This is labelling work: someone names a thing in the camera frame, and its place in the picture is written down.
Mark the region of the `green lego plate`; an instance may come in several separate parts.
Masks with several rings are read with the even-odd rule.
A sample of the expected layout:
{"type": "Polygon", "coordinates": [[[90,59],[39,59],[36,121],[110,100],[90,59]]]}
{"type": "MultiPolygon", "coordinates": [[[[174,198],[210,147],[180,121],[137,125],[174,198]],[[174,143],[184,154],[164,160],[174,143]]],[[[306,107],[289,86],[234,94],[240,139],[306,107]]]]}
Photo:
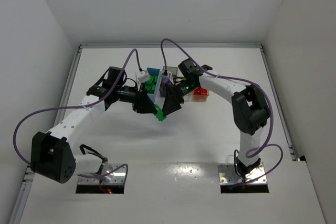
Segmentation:
{"type": "Polygon", "coordinates": [[[156,109],[155,117],[160,122],[164,121],[166,119],[166,116],[164,115],[162,109],[157,104],[154,105],[154,108],[156,109]]]}

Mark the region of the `red flower lego brick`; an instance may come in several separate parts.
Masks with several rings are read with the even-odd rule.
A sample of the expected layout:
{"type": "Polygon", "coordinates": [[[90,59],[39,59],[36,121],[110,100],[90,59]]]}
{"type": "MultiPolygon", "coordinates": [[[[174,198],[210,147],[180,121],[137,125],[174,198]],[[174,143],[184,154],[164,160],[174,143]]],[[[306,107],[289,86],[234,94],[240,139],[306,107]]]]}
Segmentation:
{"type": "Polygon", "coordinates": [[[197,88],[194,90],[194,95],[208,96],[208,90],[203,88],[197,88]]]}

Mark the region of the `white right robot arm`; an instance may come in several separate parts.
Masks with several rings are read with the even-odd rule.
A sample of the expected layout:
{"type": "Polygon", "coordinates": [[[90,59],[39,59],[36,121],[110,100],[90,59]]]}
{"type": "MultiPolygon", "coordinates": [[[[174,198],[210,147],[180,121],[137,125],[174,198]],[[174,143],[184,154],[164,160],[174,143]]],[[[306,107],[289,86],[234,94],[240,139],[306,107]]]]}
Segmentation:
{"type": "Polygon", "coordinates": [[[260,146],[263,128],[270,118],[270,109],[265,96],[254,85],[243,85],[233,80],[223,79],[215,74],[208,65],[196,66],[190,59],[178,65],[184,79],[178,84],[166,86],[166,98],[163,104],[163,115],[167,116],[179,109],[184,103],[184,96],[197,88],[211,91],[232,105],[235,125],[240,130],[240,146],[236,157],[236,170],[245,178],[261,162],[259,155],[246,156],[247,152],[260,146]]]}

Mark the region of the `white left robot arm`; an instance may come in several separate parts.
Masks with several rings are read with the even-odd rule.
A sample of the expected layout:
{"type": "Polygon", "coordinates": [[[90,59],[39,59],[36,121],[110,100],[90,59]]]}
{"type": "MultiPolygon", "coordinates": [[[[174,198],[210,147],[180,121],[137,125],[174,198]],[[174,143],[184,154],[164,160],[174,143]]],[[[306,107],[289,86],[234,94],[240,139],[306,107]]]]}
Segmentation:
{"type": "Polygon", "coordinates": [[[140,71],[135,86],[126,86],[127,74],[118,67],[109,67],[89,88],[79,107],[46,133],[38,132],[32,139],[30,167],[36,174],[64,184],[73,175],[103,179],[108,159],[82,144],[81,154],[73,148],[82,132],[110,105],[117,101],[131,103],[135,112],[157,115],[157,107],[147,94],[147,71],[140,71]]]}

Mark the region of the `amber transparent container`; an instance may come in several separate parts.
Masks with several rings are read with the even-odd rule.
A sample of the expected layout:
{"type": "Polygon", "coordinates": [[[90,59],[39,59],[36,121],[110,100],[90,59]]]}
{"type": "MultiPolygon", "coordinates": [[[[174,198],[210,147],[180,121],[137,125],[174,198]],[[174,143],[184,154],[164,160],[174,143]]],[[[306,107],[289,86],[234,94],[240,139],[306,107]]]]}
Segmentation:
{"type": "Polygon", "coordinates": [[[197,88],[192,93],[193,102],[206,102],[209,96],[209,91],[204,88],[197,88]]]}

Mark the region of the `blue container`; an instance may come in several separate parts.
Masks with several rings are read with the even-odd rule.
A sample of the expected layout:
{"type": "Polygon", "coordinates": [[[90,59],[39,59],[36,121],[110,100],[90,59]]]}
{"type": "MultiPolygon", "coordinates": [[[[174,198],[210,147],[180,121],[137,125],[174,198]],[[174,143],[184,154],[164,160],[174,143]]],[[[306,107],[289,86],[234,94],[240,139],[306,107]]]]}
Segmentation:
{"type": "Polygon", "coordinates": [[[148,97],[153,103],[155,103],[161,83],[161,70],[157,68],[147,68],[146,70],[150,78],[145,82],[145,88],[147,90],[148,97]]]}

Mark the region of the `smoky grey container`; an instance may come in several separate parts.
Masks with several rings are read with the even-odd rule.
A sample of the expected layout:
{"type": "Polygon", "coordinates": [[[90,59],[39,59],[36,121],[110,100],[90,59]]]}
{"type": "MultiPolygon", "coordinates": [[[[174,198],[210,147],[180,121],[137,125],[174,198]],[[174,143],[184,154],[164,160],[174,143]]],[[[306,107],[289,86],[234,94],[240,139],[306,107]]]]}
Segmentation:
{"type": "MultiPolygon", "coordinates": [[[[167,66],[167,67],[164,67],[162,68],[162,71],[170,71],[173,75],[173,80],[175,82],[176,78],[177,78],[177,74],[178,74],[178,68],[177,67],[170,67],[170,66],[167,66]]],[[[166,94],[167,94],[167,85],[164,85],[162,82],[161,82],[161,73],[160,73],[160,85],[159,85],[159,94],[160,94],[160,97],[164,98],[166,97],[166,94]]]]}

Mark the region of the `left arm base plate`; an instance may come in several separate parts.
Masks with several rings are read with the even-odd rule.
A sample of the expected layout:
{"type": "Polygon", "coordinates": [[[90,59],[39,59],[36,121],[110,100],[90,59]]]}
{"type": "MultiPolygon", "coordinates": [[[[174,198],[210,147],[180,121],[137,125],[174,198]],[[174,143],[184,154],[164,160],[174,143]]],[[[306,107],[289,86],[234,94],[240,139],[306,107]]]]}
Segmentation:
{"type": "Polygon", "coordinates": [[[124,190],[128,170],[128,164],[105,163],[98,174],[79,176],[77,187],[112,194],[114,190],[124,190]]]}

